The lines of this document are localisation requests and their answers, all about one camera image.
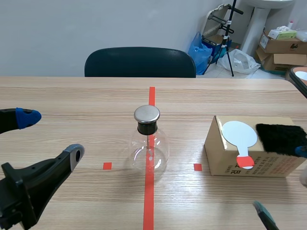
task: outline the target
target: black office chair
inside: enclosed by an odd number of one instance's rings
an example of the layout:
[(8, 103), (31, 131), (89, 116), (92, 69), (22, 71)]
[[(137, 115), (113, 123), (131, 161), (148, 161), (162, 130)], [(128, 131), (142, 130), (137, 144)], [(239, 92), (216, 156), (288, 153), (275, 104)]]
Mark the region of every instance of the black office chair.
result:
[(185, 52), (153, 47), (119, 47), (93, 52), (86, 77), (195, 78), (193, 59)]

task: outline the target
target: tiled floor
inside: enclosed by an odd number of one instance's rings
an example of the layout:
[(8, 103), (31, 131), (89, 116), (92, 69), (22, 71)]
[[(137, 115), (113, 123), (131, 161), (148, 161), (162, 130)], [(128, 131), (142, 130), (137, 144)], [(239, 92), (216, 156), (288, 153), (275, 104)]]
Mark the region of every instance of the tiled floor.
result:
[(244, 74), (234, 72), (234, 77), (231, 76), (231, 72), (218, 67), (216, 64), (212, 64), (209, 66), (207, 72), (204, 75), (197, 75), (196, 78), (246, 78), (246, 79), (281, 79), (284, 78), (280, 75), (274, 75), (271, 73), (267, 73), (258, 69), (256, 72), (251, 74)]

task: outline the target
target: white sink pedestal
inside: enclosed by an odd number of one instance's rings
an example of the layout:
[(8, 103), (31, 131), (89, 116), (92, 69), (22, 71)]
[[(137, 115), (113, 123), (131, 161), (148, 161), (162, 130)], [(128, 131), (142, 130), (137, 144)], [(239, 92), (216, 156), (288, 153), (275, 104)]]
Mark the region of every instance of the white sink pedestal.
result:
[(255, 55), (270, 10), (271, 9), (255, 7), (254, 15), (248, 25), (248, 30), (245, 33), (241, 50), (252, 57)]

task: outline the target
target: black bristles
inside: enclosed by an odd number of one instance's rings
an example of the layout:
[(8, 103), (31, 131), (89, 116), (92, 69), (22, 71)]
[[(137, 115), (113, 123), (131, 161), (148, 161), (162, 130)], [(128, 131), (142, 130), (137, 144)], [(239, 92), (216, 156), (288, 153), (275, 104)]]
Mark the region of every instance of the black bristles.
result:
[(257, 124), (256, 130), (266, 152), (297, 156), (296, 147), (307, 145), (307, 134), (300, 126)]

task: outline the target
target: white sink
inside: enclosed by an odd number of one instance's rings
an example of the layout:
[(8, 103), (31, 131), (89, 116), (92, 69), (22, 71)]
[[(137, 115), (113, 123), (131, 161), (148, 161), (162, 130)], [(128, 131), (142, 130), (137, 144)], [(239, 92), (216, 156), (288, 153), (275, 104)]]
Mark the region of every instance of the white sink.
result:
[(295, 0), (243, 0), (245, 4), (255, 7), (255, 10), (249, 22), (241, 50), (253, 57), (270, 10), (287, 7), (294, 1)]
[(247, 5), (266, 8), (266, 9), (280, 9), (289, 6), (294, 0), (243, 0)]

